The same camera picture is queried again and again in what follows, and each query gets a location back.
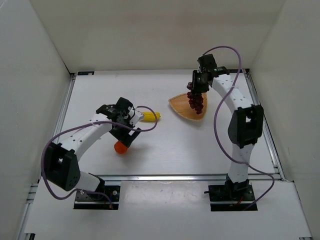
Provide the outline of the orange fake orange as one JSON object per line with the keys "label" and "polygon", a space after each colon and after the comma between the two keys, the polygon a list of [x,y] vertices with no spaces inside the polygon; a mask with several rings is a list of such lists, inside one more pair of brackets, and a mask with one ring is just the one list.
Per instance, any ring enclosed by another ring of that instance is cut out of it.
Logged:
{"label": "orange fake orange", "polygon": [[122,142],[117,141],[114,144],[114,150],[115,150],[116,153],[118,153],[120,155],[123,155],[128,151],[128,147],[125,146]]}

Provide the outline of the purple fake grape bunch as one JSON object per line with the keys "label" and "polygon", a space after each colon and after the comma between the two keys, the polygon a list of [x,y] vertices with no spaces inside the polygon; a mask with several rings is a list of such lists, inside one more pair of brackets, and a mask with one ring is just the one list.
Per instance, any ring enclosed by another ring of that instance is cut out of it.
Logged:
{"label": "purple fake grape bunch", "polygon": [[193,84],[191,82],[189,82],[186,87],[189,90],[189,92],[187,92],[188,103],[190,107],[195,110],[196,114],[200,115],[204,108],[204,98],[202,97],[202,93],[194,91],[192,89]]}

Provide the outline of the yellow fake banana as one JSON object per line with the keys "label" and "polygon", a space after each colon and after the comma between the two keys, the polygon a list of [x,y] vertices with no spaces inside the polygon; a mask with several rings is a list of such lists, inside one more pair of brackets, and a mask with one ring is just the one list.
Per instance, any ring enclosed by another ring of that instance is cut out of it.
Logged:
{"label": "yellow fake banana", "polygon": [[142,112],[143,114],[143,118],[142,118],[142,122],[150,122],[150,123],[154,123],[156,122],[157,120],[160,119],[161,115],[159,112],[155,112],[155,114],[153,114],[152,112],[150,111],[144,111]]}

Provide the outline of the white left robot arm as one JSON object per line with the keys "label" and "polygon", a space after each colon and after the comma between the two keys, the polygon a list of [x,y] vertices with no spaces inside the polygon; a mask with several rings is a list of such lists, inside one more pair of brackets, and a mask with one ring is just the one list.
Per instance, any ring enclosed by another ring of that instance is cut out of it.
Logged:
{"label": "white left robot arm", "polygon": [[140,129],[131,130],[144,115],[133,104],[120,97],[116,104],[99,107],[88,121],[87,127],[74,131],[59,143],[50,143],[44,154],[43,169],[47,181],[65,191],[80,189],[99,192],[105,182],[98,176],[80,171],[79,160],[104,134],[110,133],[128,148],[139,135]]}

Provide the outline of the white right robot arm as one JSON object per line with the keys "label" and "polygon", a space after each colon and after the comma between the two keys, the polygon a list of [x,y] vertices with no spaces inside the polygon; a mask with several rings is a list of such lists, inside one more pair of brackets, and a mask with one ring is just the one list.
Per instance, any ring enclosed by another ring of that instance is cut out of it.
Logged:
{"label": "white right robot arm", "polygon": [[212,54],[198,58],[199,67],[189,84],[192,97],[215,90],[230,110],[227,134],[232,143],[231,165],[222,194],[230,199],[240,197],[249,189],[248,168],[252,150],[262,136],[264,109],[247,100],[236,87],[237,77],[231,77],[224,66],[218,67]]}

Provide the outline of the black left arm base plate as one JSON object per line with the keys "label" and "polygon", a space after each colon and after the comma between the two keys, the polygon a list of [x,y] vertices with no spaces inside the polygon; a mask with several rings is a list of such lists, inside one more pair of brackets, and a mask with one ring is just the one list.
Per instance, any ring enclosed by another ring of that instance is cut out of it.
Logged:
{"label": "black left arm base plate", "polygon": [[75,210],[108,210],[115,211],[119,209],[121,185],[105,181],[104,186],[99,189],[100,192],[105,194],[92,194],[92,193],[76,193],[73,203]]}

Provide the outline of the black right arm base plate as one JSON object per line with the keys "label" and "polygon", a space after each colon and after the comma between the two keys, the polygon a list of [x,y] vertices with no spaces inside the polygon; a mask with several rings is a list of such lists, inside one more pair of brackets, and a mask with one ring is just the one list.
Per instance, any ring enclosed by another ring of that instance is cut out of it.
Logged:
{"label": "black right arm base plate", "polygon": [[224,185],[209,185],[208,190],[204,191],[209,196],[211,212],[242,212],[257,211],[257,204],[253,187],[249,184],[248,188],[230,196],[225,190]]}

